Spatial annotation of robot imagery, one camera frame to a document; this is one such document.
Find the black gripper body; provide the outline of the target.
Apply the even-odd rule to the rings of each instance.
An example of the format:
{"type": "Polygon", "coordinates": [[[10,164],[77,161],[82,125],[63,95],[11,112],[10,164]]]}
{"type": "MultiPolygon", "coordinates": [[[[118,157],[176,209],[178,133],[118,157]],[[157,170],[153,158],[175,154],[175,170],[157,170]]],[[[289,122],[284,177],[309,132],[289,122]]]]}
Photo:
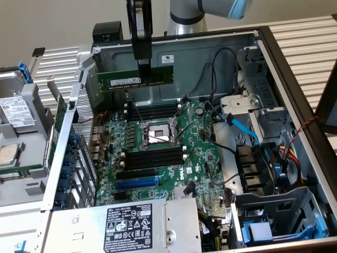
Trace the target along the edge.
{"type": "Polygon", "coordinates": [[[126,1],[128,25],[136,60],[152,58],[152,4],[151,1],[126,1]]]}

